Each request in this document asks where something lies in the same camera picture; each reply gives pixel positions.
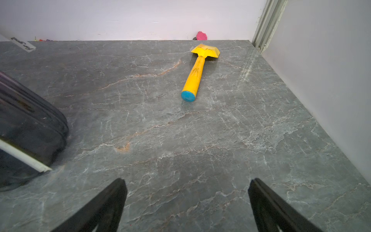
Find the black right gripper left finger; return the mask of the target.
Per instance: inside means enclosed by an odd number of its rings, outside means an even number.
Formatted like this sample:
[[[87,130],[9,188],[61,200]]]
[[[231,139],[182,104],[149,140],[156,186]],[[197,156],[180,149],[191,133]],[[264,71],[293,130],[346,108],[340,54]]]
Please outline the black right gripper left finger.
[[[124,210],[128,190],[117,178],[54,232],[116,232]]]

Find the dark red glass vase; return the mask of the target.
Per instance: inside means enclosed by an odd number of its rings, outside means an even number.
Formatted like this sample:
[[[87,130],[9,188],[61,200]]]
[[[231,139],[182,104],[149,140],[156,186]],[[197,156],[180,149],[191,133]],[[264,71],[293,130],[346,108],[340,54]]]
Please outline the dark red glass vase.
[[[56,107],[1,72],[1,191],[51,171],[68,134],[67,120]]]

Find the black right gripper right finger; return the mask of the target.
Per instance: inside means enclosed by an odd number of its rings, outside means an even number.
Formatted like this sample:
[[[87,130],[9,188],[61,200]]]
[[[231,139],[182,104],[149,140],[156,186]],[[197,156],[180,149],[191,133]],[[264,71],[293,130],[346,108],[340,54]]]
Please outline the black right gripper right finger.
[[[261,179],[255,178],[248,189],[255,222],[260,232],[320,232]]]

